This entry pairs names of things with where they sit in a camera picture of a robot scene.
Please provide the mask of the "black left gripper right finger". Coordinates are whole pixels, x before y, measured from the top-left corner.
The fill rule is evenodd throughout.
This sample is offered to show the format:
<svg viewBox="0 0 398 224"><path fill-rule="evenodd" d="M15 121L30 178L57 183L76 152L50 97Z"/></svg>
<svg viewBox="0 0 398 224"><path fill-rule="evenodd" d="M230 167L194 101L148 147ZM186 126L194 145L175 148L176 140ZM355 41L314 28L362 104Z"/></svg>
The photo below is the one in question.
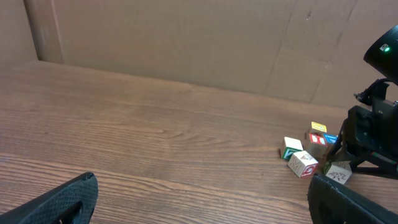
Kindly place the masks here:
<svg viewBox="0 0 398 224"><path fill-rule="evenodd" d="M308 206L316 224L397 224L396 213L323 174L315 174L311 179Z"/></svg>

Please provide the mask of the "white block red side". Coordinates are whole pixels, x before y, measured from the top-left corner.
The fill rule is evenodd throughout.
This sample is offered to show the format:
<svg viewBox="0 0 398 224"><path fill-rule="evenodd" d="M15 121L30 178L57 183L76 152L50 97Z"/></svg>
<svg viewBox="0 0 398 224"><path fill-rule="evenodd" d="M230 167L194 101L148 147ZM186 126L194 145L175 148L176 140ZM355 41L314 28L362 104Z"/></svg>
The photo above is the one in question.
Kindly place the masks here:
<svg viewBox="0 0 398 224"><path fill-rule="evenodd" d="M310 177L318 167L318 161L307 151L299 151L292 154L288 167L299 178Z"/></svg>

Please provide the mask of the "yellow block far top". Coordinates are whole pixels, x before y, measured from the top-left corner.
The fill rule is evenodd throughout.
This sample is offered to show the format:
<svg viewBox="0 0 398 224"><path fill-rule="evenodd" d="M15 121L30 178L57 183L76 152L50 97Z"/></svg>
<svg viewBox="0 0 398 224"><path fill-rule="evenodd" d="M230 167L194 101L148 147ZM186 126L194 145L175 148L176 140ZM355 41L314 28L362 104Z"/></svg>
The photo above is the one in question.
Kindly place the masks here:
<svg viewBox="0 0 398 224"><path fill-rule="evenodd" d="M307 129L307 134L314 134L320 137L322 137L325 133L327 133L327 127L324 124L314 121L310 123L310 126Z"/></svg>

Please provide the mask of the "blue letter block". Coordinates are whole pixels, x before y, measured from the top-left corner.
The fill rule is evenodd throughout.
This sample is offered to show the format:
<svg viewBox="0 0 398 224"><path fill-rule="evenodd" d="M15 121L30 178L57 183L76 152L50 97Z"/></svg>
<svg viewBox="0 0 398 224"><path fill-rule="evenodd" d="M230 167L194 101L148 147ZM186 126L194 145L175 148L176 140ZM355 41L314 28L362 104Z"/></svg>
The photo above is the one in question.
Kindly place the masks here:
<svg viewBox="0 0 398 224"><path fill-rule="evenodd" d="M327 133L323 134L323 138L326 140L328 145L334 145L334 143L338 140L338 136Z"/></svg>

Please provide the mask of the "red letter I block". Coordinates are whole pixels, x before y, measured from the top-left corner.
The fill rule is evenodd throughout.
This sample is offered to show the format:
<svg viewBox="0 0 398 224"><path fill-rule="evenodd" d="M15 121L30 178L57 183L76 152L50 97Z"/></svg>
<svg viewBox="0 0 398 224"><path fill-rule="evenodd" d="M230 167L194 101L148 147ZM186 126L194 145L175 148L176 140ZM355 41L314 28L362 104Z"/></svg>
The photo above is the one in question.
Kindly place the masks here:
<svg viewBox="0 0 398 224"><path fill-rule="evenodd" d="M313 133L307 134L305 150L314 158L322 158L326 153L327 147L325 138Z"/></svg>

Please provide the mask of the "white letter W block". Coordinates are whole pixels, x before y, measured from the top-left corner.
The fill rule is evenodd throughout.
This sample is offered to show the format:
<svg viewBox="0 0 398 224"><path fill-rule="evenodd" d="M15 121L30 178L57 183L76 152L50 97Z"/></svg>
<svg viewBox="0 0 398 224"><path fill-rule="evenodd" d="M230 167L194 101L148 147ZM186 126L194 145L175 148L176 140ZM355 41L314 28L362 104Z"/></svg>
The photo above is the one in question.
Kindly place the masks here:
<svg viewBox="0 0 398 224"><path fill-rule="evenodd" d="M349 161L327 162L323 173L330 179L345 184L352 175Z"/></svg>

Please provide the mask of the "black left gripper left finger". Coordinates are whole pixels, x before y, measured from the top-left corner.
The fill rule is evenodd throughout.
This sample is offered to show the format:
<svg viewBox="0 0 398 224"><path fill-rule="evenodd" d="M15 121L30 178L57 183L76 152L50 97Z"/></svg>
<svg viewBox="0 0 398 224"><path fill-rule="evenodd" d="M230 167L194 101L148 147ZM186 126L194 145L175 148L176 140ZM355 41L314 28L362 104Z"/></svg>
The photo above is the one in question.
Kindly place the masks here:
<svg viewBox="0 0 398 224"><path fill-rule="evenodd" d="M85 172L1 215L1 224L89 224L98 199L98 181Z"/></svg>

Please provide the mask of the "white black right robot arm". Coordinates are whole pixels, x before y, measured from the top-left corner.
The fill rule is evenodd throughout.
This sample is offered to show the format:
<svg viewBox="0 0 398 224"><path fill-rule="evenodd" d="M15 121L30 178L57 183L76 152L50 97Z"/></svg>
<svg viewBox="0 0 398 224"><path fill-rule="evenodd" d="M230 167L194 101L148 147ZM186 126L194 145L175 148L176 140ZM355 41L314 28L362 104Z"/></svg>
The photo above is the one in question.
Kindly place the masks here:
<svg viewBox="0 0 398 224"><path fill-rule="evenodd" d="M364 54L363 60L384 78L355 98L364 106L348 110L326 164L348 165L353 173L397 178L397 102L386 100L397 84L397 26L389 29Z"/></svg>

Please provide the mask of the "white block green side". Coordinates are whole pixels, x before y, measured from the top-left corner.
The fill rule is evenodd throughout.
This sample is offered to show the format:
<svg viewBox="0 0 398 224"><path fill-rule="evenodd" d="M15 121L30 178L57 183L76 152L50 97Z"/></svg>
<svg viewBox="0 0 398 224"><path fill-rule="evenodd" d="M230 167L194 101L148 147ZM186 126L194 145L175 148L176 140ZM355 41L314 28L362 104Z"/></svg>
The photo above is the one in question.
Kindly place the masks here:
<svg viewBox="0 0 398 224"><path fill-rule="evenodd" d="M284 137L280 148L280 157L289 160L293 153L303 151L302 143L299 139Z"/></svg>

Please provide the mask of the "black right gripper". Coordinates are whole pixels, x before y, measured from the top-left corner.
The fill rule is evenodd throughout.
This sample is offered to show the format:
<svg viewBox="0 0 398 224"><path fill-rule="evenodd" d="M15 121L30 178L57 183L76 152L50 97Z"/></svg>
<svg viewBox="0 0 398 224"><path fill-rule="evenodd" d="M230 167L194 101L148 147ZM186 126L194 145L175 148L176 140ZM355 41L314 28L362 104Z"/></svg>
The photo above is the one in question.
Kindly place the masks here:
<svg viewBox="0 0 398 224"><path fill-rule="evenodd" d="M359 98L370 108L354 106L348 110L345 127L326 161L349 161L350 153L358 157L350 162L353 173L397 180L397 106L386 100L386 90L368 90ZM359 166L366 161L374 167Z"/></svg>

